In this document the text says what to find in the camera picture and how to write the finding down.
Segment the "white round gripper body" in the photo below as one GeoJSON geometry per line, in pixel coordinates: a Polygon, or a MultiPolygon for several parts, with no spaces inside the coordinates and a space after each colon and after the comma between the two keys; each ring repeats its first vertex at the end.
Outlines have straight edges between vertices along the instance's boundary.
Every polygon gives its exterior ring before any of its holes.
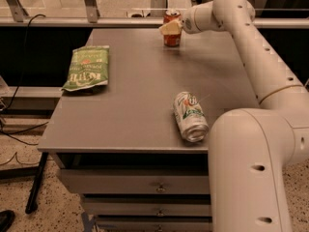
{"type": "Polygon", "coordinates": [[[204,31],[204,13],[201,6],[193,6],[187,9],[182,15],[183,30],[188,34],[196,34],[204,31]]]}

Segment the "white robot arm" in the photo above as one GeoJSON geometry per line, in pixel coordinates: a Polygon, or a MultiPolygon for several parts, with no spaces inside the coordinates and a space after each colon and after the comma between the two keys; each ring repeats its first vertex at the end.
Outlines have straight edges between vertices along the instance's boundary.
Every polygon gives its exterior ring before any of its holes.
{"type": "Polygon", "coordinates": [[[253,24],[247,0],[212,0],[164,35],[228,32],[259,103],[221,115],[209,136],[213,232],[293,232],[282,169],[309,158],[309,92],[253,24]]]}

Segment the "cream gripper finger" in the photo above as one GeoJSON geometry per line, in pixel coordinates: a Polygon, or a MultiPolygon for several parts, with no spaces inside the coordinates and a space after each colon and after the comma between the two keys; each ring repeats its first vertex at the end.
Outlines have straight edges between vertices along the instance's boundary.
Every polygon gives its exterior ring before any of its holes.
{"type": "Polygon", "coordinates": [[[159,32],[163,35],[179,35],[182,32],[182,24],[178,19],[171,20],[159,27],[159,32]]]}

